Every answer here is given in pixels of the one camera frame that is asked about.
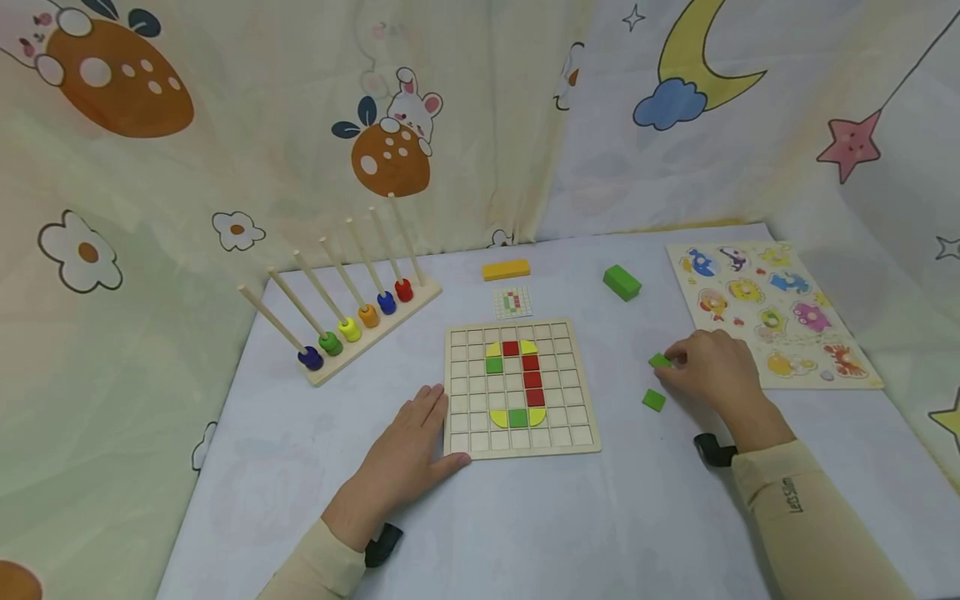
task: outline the yellow rectangular block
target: yellow rectangular block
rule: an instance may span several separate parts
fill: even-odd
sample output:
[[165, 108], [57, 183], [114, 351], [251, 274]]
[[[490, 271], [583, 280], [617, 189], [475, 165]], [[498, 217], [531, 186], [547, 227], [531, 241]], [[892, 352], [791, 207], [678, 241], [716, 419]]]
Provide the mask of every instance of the yellow rectangular block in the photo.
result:
[[511, 260], [483, 266], [483, 280], [506, 279], [530, 275], [530, 263], [526, 260]]

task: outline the blue cloud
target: blue cloud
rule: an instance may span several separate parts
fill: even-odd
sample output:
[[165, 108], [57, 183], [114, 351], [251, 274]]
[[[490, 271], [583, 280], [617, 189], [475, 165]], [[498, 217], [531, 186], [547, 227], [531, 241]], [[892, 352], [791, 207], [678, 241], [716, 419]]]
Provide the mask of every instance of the blue cloud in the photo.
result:
[[634, 123], [651, 125], [658, 132], [670, 129], [681, 121], [692, 121], [707, 107], [707, 94], [697, 91], [696, 84], [679, 78], [668, 79], [657, 86], [654, 95], [644, 98], [634, 108]]

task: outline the hand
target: hand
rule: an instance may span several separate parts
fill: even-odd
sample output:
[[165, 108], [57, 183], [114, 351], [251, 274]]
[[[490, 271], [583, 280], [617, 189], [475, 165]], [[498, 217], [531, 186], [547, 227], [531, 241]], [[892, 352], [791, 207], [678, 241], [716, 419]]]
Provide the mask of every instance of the hand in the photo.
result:
[[681, 392], [713, 407], [727, 424], [740, 452], [796, 440], [780, 410], [760, 389], [754, 357], [743, 340], [726, 331], [693, 334], [663, 355], [678, 368], [657, 367], [654, 374]]
[[373, 443], [360, 469], [330, 500], [321, 519], [338, 540], [363, 552], [394, 508], [412, 502], [470, 464], [465, 452], [431, 463], [444, 426], [444, 386], [423, 386], [400, 407], [394, 422]]

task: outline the pink star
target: pink star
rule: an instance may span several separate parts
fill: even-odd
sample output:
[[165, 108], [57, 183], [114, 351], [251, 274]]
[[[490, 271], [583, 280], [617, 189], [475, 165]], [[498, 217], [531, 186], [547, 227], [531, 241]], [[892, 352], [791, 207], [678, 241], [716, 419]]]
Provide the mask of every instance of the pink star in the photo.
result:
[[817, 156], [817, 161], [837, 163], [840, 166], [841, 183], [847, 180], [856, 165], [880, 158], [880, 150], [874, 144], [873, 135], [881, 111], [882, 109], [878, 110], [859, 123], [842, 119], [833, 119], [828, 123], [833, 143]]

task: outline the left hand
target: left hand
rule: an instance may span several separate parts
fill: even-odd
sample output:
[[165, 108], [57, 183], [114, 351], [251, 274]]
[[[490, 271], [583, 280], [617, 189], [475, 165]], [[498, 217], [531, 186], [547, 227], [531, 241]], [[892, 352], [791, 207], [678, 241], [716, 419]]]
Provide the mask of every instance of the left hand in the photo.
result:
[[321, 516], [338, 540], [363, 552], [390, 511], [416, 500], [470, 464], [465, 452], [431, 462], [447, 402], [444, 386], [437, 384], [423, 386], [414, 399], [400, 407], [360, 469], [333, 496]]

